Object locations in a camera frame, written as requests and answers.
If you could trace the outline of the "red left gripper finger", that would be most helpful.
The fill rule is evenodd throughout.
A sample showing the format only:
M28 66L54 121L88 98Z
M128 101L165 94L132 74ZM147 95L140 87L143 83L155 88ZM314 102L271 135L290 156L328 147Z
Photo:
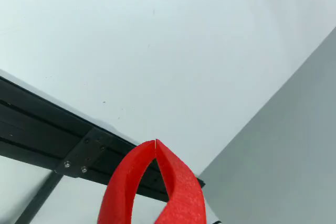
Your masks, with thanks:
M108 183L97 223L131 223L139 183L154 158L154 140L140 144L123 158Z

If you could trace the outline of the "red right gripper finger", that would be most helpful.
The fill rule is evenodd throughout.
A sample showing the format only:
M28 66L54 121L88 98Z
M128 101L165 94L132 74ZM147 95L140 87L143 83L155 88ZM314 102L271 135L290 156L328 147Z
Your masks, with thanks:
M206 223L201 186L190 168L160 140L155 141L156 160L169 200L156 223Z

